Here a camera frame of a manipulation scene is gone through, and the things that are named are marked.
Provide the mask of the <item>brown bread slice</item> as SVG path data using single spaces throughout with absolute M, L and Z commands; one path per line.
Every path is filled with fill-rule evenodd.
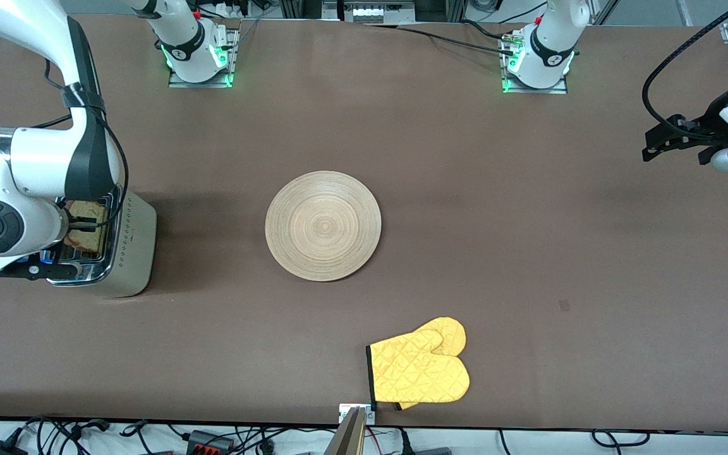
M 87 217 L 98 219 L 98 224 L 107 219 L 107 208 L 101 202 L 93 201 L 71 201 L 66 202 L 66 210 L 71 217 Z M 84 253 L 98 254 L 101 248 L 101 241 L 104 234 L 104 227 L 98 227 L 95 233 L 84 233 L 73 231 L 64 237 L 64 244 Z

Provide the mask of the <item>round wooden plate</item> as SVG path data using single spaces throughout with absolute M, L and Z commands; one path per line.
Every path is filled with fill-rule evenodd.
M 265 217 L 275 261 L 307 281 L 332 282 L 366 265 L 378 247 L 382 214 L 372 191 L 344 173 L 303 174 L 284 185 Z

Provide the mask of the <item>silver two-slot toaster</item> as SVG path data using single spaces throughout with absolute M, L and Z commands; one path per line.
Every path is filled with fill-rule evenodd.
M 136 296 L 147 287 L 152 272 L 157 212 L 132 190 L 119 215 L 104 227 L 98 254 L 61 243 L 59 259 L 78 268 L 73 279 L 46 279 L 55 287 L 73 288 L 99 298 Z

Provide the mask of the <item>black connector with orange levers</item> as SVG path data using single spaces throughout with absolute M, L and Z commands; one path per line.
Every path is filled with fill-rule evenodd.
M 192 431 L 188 433 L 186 455 L 230 455 L 234 440 L 213 433 Z

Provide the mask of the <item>white terminal block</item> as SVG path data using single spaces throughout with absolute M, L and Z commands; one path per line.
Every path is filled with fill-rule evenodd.
M 346 22 L 385 24 L 392 23 L 401 14 L 401 4 L 346 4 L 344 17 Z

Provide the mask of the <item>yellow quilted oven mitt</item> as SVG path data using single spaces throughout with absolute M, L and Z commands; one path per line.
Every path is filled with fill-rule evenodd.
M 366 347 L 370 400 L 404 411 L 421 403 L 453 403 L 471 384 L 460 358 L 467 345 L 462 323 L 437 317 L 410 333 Z

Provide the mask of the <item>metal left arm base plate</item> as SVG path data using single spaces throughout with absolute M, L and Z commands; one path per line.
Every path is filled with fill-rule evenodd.
M 502 92 L 505 94 L 557 94 L 566 95 L 568 93 L 568 84 L 566 75 L 561 76 L 560 80 L 552 87 L 532 87 L 523 83 L 514 70 L 518 69 L 520 63 L 523 62 L 523 36 L 520 30 L 514 30 L 511 33 L 505 33 L 497 41 L 500 50 L 511 52 L 510 55 L 500 56 L 500 74 L 502 75 Z

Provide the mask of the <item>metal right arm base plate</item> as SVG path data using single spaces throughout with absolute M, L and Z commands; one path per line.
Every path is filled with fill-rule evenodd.
M 233 86 L 240 34 L 237 29 L 215 25 L 211 36 L 189 61 L 173 63 L 168 86 L 180 88 L 225 89 Z

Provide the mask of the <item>small metal clamp bracket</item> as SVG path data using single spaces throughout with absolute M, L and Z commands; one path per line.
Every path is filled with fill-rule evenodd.
M 349 414 L 350 411 L 352 411 L 355 408 L 360 408 L 362 412 L 366 415 L 366 424 L 367 426 L 374 426 L 376 424 L 376 408 L 373 406 L 372 403 L 367 404 L 350 404 L 350 403 L 342 403 L 339 405 L 339 423 L 342 423 L 344 418 L 347 417 L 347 414 Z

